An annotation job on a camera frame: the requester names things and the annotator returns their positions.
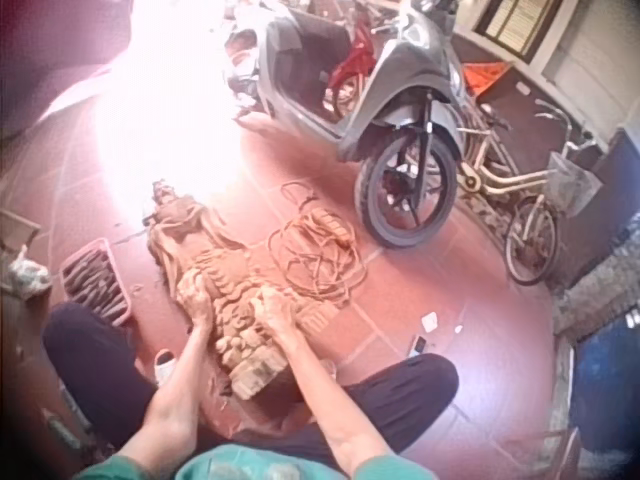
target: orange cloth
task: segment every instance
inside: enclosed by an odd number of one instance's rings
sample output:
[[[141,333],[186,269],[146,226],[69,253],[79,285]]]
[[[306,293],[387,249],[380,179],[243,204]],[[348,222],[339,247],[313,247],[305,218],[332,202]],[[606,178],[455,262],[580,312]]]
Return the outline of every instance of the orange cloth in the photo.
[[[464,78],[474,96],[486,92],[509,69],[511,64],[506,62],[494,63],[465,63]]]

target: wooden statue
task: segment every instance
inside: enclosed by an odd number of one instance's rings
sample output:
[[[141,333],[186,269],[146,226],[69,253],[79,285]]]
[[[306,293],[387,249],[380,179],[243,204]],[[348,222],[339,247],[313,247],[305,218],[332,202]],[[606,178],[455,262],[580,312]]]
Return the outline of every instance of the wooden statue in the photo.
[[[249,399],[264,388],[287,362],[268,335],[255,325],[251,300],[271,281],[251,265],[251,252],[224,230],[219,216],[191,196],[179,197],[164,182],[153,184],[154,214],[149,225],[149,251],[164,269],[171,297],[178,298],[180,279],[192,269],[203,276],[215,314],[215,349],[233,392]],[[298,325],[319,332],[337,309],[286,290]]]

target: dark pants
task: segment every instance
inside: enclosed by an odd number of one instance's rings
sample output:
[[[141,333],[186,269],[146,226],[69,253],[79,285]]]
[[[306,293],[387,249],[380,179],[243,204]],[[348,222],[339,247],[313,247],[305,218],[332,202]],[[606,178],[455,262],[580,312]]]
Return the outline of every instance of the dark pants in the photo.
[[[123,332],[80,305],[51,313],[44,346],[58,375],[96,433],[119,449],[140,428],[156,386],[134,366]],[[345,387],[395,452],[411,445],[451,403],[458,389],[453,364],[424,354]],[[203,432],[208,446],[231,442]],[[316,424],[285,438],[234,442],[338,468]]]

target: window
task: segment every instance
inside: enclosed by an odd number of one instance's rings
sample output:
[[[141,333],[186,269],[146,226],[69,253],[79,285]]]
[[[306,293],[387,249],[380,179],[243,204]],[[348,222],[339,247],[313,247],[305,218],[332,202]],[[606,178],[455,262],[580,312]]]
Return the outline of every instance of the window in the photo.
[[[561,0],[490,0],[477,31],[529,62],[560,3]]]

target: green sleeve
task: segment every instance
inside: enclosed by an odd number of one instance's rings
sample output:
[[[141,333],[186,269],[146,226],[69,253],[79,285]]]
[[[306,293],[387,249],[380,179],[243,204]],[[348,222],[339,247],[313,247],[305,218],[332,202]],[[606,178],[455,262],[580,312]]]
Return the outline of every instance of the green sleeve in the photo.
[[[353,480],[387,480],[389,478],[437,480],[429,470],[394,455],[376,457],[364,462],[353,476]]]
[[[73,477],[73,480],[150,480],[140,467],[126,457],[114,455]]]

